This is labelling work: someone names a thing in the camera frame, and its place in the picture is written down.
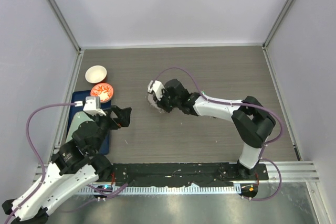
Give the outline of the metal disc with keyrings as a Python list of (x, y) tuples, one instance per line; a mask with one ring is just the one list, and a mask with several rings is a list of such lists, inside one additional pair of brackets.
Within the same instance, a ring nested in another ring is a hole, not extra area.
[(148, 93), (147, 94), (147, 99), (148, 99), (149, 105), (152, 106), (153, 108), (155, 108), (158, 112), (160, 112), (160, 113), (165, 113), (166, 112), (164, 109), (160, 108), (157, 105), (156, 101), (153, 98), (153, 94), (152, 93)]

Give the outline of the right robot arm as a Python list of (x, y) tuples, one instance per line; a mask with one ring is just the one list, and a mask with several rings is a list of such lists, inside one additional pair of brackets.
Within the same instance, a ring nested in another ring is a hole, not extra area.
[(184, 114), (209, 116), (232, 122), (244, 142), (237, 161), (237, 173), (242, 179), (250, 179), (256, 173), (259, 155), (276, 121), (262, 109), (257, 99), (247, 96), (244, 100), (224, 100), (203, 93), (190, 93), (177, 79), (166, 84), (150, 81), (148, 99), (160, 111), (170, 113), (179, 109)]

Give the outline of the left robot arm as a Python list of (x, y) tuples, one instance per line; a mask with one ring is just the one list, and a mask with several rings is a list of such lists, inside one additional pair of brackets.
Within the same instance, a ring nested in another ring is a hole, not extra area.
[(93, 182), (107, 181), (113, 166), (99, 153), (111, 130), (128, 127), (131, 108), (116, 105), (87, 113), (88, 119), (73, 131), (71, 140), (51, 157), (42, 175), (20, 197), (3, 202), (6, 223), (46, 223), (67, 199)]

